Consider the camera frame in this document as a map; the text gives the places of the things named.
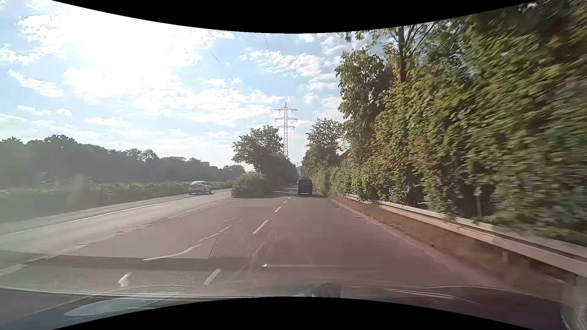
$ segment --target white car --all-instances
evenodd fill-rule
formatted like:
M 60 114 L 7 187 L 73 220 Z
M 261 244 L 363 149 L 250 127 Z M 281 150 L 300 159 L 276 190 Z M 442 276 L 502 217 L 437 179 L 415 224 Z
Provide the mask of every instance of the white car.
M 187 193 L 190 195 L 206 194 L 206 193 L 211 194 L 212 193 L 212 185 L 208 181 L 194 181 L 187 188 Z

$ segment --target dark van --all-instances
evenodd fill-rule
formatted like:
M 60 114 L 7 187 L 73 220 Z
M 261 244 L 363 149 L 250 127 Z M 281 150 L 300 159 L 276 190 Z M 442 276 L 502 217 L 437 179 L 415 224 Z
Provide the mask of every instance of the dark van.
M 314 187 L 314 185 L 312 184 L 312 180 L 310 180 L 310 179 L 298 180 L 298 195 L 310 194 L 310 196 L 311 196 L 313 187 Z

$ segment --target car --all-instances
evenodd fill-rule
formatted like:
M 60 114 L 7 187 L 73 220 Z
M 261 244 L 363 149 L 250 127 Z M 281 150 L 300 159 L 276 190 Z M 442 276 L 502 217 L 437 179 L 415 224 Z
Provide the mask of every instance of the car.
M 310 196 L 311 196 L 313 188 L 314 188 L 314 185 L 312 184 L 312 180 L 310 180 L 310 179 L 299 179 L 298 180 L 298 195 L 310 194 Z
M 187 193 L 190 195 L 206 194 L 206 193 L 211 194 L 212 193 L 212 185 L 208 181 L 194 181 L 187 188 Z

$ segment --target power line tower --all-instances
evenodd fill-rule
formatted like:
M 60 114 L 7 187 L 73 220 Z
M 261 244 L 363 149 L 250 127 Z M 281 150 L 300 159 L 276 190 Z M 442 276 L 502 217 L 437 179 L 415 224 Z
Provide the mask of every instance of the power line tower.
M 279 108 L 279 109 L 274 109 L 276 111 L 279 112 L 279 114 L 281 115 L 281 112 L 284 112 L 284 116 L 283 117 L 279 117 L 279 118 L 275 118 L 275 120 L 283 120 L 284 124 L 282 126 L 277 126 L 280 128 L 284 129 L 284 155 L 285 157 L 289 158 L 288 155 L 288 133 L 289 133 L 289 128 L 293 128 L 295 130 L 295 126 L 290 126 L 289 125 L 289 121 L 290 120 L 295 120 L 296 122 L 298 121 L 296 118 L 293 117 L 289 117 L 289 111 L 292 112 L 292 115 L 294 114 L 294 111 L 298 111 L 297 109 L 292 109 L 290 107 L 288 107 L 288 104 L 286 103 L 284 107 Z

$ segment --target roadside curb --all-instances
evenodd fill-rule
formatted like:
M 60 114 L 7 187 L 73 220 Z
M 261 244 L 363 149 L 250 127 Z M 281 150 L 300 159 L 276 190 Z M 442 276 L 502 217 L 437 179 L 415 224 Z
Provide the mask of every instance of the roadside curb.
M 328 198 L 328 199 L 330 201 L 332 201 L 336 206 L 343 208 L 347 211 L 350 211 L 353 214 L 358 215 L 361 219 L 363 219 L 365 221 L 365 223 L 373 224 L 373 225 L 381 228 L 382 230 L 387 231 L 389 234 L 394 235 L 395 237 L 410 244 L 412 247 L 421 250 L 422 252 L 426 253 L 432 259 L 445 265 L 448 269 L 453 269 L 453 268 L 458 267 L 459 269 L 464 271 L 466 274 L 469 274 L 472 278 L 482 279 L 482 281 L 485 282 L 486 286 L 488 286 L 488 287 L 502 288 L 502 289 L 508 289 L 508 290 L 515 291 L 514 289 L 510 288 L 509 286 L 504 285 L 497 278 L 491 276 L 490 274 L 486 274 L 482 271 L 479 271 L 478 269 L 476 269 L 466 263 L 461 262 L 458 258 L 453 257 L 452 255 L 443 253 L 433 247 L 430 247 L 430 246 L 426 245 L 425 243 L 418 241 L 417 239 L 412 238 L 412 237 L 406 235 L 405 233 L 403 233 L 403 232 L 401 232 L 401 231 L 399 231 L 399 230 L 397 230 L 397 229 L 395 229 L 385 223 L 382 223 L 380 221 L 377 221 L 374 218 L 371 218 L 370 216 L 366 215 L 365 213 L 362 213 L 362 212 L 357 211 L 349 206 L 342 204 L 339 201 L 336 201 L 332 198 Z

